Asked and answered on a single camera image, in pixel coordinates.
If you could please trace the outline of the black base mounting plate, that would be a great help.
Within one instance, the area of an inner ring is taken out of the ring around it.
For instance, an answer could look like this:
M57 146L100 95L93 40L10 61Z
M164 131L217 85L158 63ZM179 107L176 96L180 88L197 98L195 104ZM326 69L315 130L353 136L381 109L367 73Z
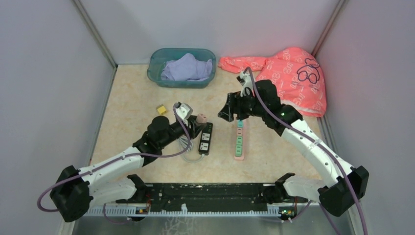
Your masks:
M153 183L147 184L138 196L116 202L149 203L151 212L178 212L182 205L189 212L265 212L271 204L307 201L279 195L274 183Z

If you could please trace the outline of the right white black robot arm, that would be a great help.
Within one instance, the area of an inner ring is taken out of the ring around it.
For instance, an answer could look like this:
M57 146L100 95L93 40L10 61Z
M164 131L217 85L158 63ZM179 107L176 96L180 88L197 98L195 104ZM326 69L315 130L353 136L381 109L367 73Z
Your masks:
M320 180L286 173L276 181L276 197L288 202L302 197L320 203L331 215L339 217L365 193L369 172L342 160L314 134L302 115L291 105L282 104L270 80L255 83L257 91L242 96L229 93L218 117L232 122L259 117L267 127L292 144L320 174Z

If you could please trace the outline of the pink charger plug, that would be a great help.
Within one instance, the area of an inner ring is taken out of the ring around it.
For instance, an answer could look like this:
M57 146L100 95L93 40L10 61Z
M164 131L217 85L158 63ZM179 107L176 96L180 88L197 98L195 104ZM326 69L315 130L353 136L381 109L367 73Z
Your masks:
M204 114L199 113L196 117L196 123L198 125L206 124L208 121L207 117Z
M244 131L243 128L237 128L236 129L236 135L237 136L243 136L243 131Z

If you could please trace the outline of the teal plastic basin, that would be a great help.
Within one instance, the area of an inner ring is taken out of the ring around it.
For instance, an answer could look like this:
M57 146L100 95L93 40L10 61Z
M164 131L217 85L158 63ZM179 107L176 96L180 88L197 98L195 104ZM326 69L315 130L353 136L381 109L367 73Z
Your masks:
M165 63L170 60L178 60L185 54L191 53L197 60L207 61L208 59L213 60L213 69L210 77L203 81L167 81L161 80L161 72L165 67ZM216 56L208 49L200 48L162 48L156 50L150 57L150 64L147 69L147 77L155 82L158 86L167 88L195 88L201 89L206 87L215 77L216 73Z

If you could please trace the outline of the lavender cloth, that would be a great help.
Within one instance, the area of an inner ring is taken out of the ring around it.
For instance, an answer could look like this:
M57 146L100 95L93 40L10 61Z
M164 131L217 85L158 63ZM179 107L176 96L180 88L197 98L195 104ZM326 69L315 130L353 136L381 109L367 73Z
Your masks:
M185 54L178 60L165 63L161 72L161 80L185 82L203 81L210 77L213 69L213 60L200 61L191 53Z

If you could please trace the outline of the yellow charger plug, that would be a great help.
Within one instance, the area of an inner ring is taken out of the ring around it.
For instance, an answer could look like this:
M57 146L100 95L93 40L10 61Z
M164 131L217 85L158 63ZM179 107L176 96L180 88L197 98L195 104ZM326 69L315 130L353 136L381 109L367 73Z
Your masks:
M164 105L157 106L156 110L159 115L165 115L168 112L167 108Z

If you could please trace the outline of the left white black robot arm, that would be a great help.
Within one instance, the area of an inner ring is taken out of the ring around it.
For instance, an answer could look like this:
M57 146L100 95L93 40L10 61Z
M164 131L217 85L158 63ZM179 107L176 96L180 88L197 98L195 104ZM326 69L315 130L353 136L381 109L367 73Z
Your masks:
M142 202L147 190L137 175L128 175L117 182L114 179L161 158L162 150L180 137L196 138L206 125L203 114L190 115L183 125L179 118L170 123L167 117L157 116L138 141L114 157L80 169L72 165L64 168L49 196L65 222L81 218L96 205Z

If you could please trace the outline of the black power strip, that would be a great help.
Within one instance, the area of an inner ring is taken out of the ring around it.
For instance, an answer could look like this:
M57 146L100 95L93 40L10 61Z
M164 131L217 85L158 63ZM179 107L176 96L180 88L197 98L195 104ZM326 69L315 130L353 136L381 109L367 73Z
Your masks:
M208 122L201 132L200 141L198 145L198 153L201 156L209 155L209 150L212 140L213 123Z

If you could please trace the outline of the pink power strip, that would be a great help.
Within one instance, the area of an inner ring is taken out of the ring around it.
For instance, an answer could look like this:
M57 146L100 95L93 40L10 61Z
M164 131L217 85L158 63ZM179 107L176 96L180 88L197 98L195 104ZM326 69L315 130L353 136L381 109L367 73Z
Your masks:
M246 125L245 125L245 121L244 121L244 127L243 127L243 145L242 145L242 148L243 148L243 154L242 154L242 156L241 157L236 157L235 156L235 151L234 151L234 159L235 160L238 160L238 161L243 161L244 159L245 159L245 152L246 152L246 146L248 145L247 143L248 143L248 137L247 137L247 135L246 135Z

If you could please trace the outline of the coral patterned jacket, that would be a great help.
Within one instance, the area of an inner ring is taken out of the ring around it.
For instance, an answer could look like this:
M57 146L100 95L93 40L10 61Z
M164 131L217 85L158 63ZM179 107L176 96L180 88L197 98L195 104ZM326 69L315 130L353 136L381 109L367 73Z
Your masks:
M256 81L272 81L281 102L302 115L321 118L326 112L323 70L316 58L300 47L288 47L269 57L221 57L218 66L232 73L250 67L258 72Z

